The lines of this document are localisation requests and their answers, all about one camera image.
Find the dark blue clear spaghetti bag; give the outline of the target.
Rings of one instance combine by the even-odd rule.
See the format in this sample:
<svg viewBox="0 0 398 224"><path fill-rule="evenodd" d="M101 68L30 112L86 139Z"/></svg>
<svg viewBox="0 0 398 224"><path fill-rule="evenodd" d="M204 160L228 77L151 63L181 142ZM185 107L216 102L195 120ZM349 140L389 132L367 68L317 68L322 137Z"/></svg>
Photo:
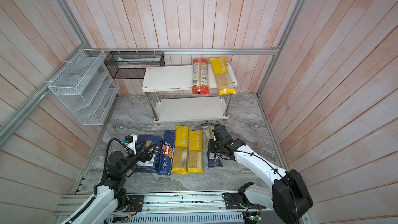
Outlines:
<svg viewBox="0 0 398 224"><path fill-rule="evenodd" d="M213 130L212 125L202 125L203 133L205 135L205 140L206 140L206 148L207 148L207 159L208 159L208 168L215 168L215 167L223 167L222 162L220 159L217 157L217 155L214 152L210 152L210 144L211 140L215 140L214 134L212 132Z"/></svg>

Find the yellow Pastatime spaghetti bag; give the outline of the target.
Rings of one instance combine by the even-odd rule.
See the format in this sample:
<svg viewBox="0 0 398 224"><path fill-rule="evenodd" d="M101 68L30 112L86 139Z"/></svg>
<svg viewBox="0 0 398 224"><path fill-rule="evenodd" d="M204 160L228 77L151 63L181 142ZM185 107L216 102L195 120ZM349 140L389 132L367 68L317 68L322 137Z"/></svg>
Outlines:
<svg viewBox="0 0 398 224"><path fill-rule="evenodd" d="M189 127L177 126L175 148L173 153L172 173L188 173Z"/></svg>
<svg viewBox="0 0 398 224"><path fill-rule="evenodd" d="M203 131L189 132L188 172L203 174Z"/></svg>
<svg viewBox="0 0 398 224"><path fill-rule="evenodd" d="M211 58L210 63L217 82L219 95L236 94L225 58Z"/></svg>

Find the red spaghetti bag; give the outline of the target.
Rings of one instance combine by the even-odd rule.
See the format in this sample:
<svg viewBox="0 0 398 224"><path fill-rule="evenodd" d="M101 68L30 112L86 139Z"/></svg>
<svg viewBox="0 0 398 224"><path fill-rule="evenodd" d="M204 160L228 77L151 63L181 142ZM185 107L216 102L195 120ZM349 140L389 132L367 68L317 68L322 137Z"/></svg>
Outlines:
<svg viewBox="0 0 398 224"><path fill-rule="evenodd" d="M208 88L208 60L193 60L193 94L209 95Z"/></svg>

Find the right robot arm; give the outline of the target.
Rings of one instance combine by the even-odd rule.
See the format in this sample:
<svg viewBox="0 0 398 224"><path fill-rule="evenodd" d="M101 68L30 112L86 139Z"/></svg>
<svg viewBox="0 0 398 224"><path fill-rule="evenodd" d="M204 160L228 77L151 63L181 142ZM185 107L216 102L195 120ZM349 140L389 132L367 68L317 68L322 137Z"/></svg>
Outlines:
<svg viewBox="0 0 398 224"><path fill-rule="evenodd" d="M233 139L224 125L217 124L210 130L210 136L210 153L244 165L266 184L266 187L260 187L249 181L236 193L224 193L222 196L227 209L269 208L285 224L298 224L314 205L298 171L287 171L267 161L243 140Z"/></svg>

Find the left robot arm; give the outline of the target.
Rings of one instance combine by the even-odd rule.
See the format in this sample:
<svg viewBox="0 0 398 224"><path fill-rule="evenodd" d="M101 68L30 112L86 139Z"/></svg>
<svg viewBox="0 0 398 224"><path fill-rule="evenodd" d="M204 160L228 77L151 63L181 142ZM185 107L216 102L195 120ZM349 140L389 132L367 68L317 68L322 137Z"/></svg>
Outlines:
<svg viewBox="0 0 398 224"><path fill-rule="evenodd" d="M136 145L133 136L126 140L109 140L100 182L94 186L93 194L68 217L65 224L105 224L115 211L124 211L129 206L124 184L127 172L133 171L138 162L150 161L157 144Z"/></svg>

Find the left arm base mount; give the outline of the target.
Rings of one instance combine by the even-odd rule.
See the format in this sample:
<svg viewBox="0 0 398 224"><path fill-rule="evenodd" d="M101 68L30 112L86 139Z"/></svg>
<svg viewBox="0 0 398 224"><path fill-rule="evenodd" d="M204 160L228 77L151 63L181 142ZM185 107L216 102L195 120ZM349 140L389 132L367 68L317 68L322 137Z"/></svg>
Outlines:
<svg viewBox="0 0 398 224"><path fill-rule="evenodd" d="M144 204L144 195L122 195L118 198L117 212L141 212Z"/></svg>

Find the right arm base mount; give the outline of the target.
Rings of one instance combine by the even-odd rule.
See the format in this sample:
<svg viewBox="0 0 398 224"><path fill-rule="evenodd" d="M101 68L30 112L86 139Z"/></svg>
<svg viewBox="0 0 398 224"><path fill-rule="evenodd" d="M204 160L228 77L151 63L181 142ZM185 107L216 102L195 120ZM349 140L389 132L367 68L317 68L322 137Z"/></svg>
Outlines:
<svg viewBox="0 0 398 224"><path fill-rule="evenodd" d="M222 198L224 199L225 202L225 207L226 209L232 210L232 209L244 209L248 207L265 207L265 205L261 205L260 201L265 203L265 201L269 201L270 197L264 197L264 198L259 198L256 199L257 203L251 203L248 198L245 196L244 193L231 193L231 192L226 192L222 194Z"/></svg>

